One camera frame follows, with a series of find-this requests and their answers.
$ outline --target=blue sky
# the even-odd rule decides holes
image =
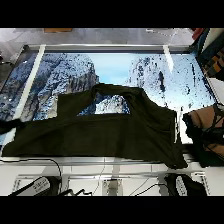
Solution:
[[[129,69],[135,54],[127,53],[88,53],[93,61],[100,82],[122,85],[129,76]]]

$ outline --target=red object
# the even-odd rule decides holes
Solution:
[[[195,28],[194,33],[192,35],[193,40],[197,40],[198,37],[202,34],[205,28]]]

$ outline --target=sky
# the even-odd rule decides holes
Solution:
[[[88,53],[93,61],[99,81],[106,84],[122,85],[129,76],[129,69],[135,54]]]

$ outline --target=white strip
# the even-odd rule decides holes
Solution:
[[[35,79],[38,68],[40,66],[40,62],[41,62],[41,59],[42,59],[44,51],[45,51],[45,46],[46,46],[46,44],[40,45],[40,49],[39,49],[39,52],[38,52],[37,57],[35,59],[33,68],[31,70],[29,78],[27,79],[27,82],[25,84],[23,94],[20,98],[18,106],[16,107],[16,111],[15,111],[15,114],[13,116],[13,120],[17,119],[17,118],[20,118],[21,115],[22,115],[24,106],[26,104],[27,98],[28,98],[29,93],[30,93],[30,89],[33,85],[33,81]],[[10,132],[8,132],[6,134],[4,142],[3,142],[3,146],[5,146],[6,144],[8,144],[9,142],[11,142],[14,139],[15,133],[16,133],[16,128],[13,128]]]
[[[164,50],[164,54],[165,54],[165,57],[166,57],[166,60],[168,63],[169,70],[170,70],[170,72],[172,72],[173,71],[173,59],[170,55],[168,45],[163,45],[163,50]]]

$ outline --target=brown cloth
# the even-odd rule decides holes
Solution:
[[[130,114],[77,116],[101,95],[121,95]],[[3,157],[100,156],[160,161],[185,168],[180,136],[175,142],[176,112],[152,102],[142,88],[108,84],[60,95],[57,117],[25,122]]]
[[[191,116],[193,124],[196,125],[198,128],[202,128],[202,129],[210,128],[213,124],[215,113],[216,114],[218,113],[215,123],[218,120],[220,120],[221,117],[223,117],[223,114],[221,112],[219,112],[218,110],[215,111],[214,108],[215,107],[213,105],[213,106],[205,107],[205,108],[202,108],[199,110],[194,110],[194,111],[190,112],[189,115]],[[223,127],[223,122],[224,122],[224,118],[222,118],[220,121],[218,121],[218,123],[215,124],[215,127],[216,128]],[[224,145],[209,144],[208,147],[215,153],[218,153],[218,154],[224,156]],[[206,151],[209,151],[209,149],[205,146],[204,146],[204,149]]]

